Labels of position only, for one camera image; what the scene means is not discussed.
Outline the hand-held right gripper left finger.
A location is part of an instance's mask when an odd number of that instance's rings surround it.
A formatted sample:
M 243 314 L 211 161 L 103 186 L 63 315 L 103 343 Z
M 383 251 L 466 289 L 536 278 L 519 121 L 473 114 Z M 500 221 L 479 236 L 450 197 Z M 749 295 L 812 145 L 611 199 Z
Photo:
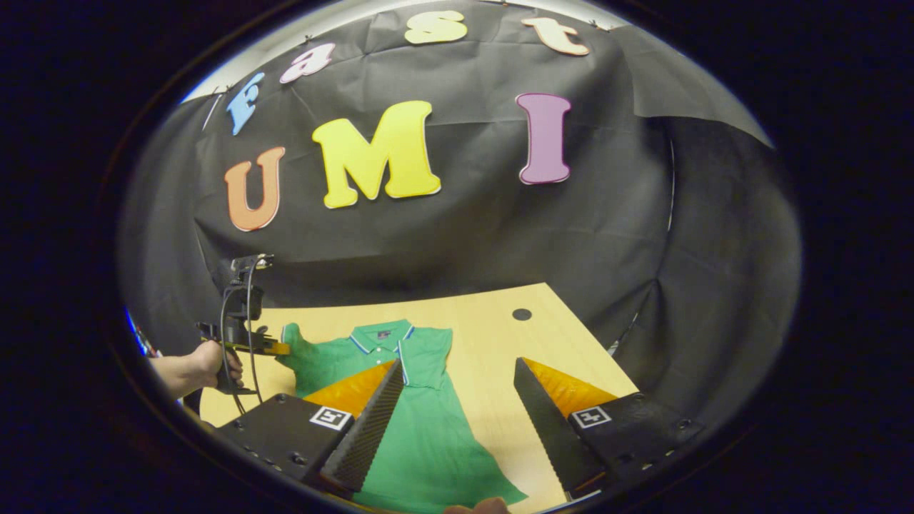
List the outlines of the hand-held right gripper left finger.
M 404 384 L 395 359 L 304 398 L 276 394 L 215 431 L 248 461 L 352 498 L 362 491 Z

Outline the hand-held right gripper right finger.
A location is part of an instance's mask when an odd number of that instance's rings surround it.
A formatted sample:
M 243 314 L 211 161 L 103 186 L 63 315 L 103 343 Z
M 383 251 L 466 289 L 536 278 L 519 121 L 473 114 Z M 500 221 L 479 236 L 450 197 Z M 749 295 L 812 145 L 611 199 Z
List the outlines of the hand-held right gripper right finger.
M 529 358 L 513 387 L 569 500 L 620 494 L 688 452 L 705 424 L 645 393 L 623 396 Z

